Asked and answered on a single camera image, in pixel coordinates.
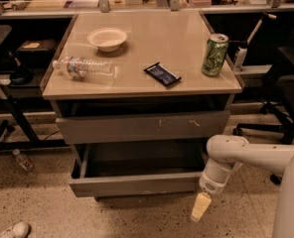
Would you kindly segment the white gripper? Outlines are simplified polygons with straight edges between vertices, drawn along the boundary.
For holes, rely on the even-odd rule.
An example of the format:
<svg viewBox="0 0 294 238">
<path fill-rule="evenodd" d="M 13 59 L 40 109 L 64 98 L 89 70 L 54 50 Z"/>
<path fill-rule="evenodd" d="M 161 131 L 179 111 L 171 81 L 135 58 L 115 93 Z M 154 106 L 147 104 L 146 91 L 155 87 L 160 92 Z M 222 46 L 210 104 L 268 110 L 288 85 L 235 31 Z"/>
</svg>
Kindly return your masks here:
<svg viewBox="0 0 294 238">
<path fill-rule="evenodd" d="M 209 178 L 205 172 L 202 172 L 199 184 L 203 192 L 199 192 L 196 196 L 195 204 L 192 209 L 191 219 L 194 222 L 200 221 L 212 203 L 212 198 L 209 193 L 218 195 L 221 194 L 225 188 L 224 183 L 214 181 L 213 179 Z"/>
</svg>

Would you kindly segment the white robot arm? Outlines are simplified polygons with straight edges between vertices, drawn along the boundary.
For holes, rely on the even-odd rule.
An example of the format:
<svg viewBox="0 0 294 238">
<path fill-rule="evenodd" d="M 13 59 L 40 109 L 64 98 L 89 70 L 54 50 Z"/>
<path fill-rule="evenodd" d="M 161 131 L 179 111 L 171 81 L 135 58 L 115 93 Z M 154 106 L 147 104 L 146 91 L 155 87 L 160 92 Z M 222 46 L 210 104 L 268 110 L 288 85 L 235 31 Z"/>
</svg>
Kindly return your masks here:
<svg viewBox="0 0 294 238">
<path fill-rule="evenodd" d="M 202 171 L 191 219 L 199 221 L 241 165 L 282 177 L 272 238 L 294 238 L 294 145 L 251 144 L 241 136 L 215 135 L 207 141 L 209 159 Z"/>
</svg>

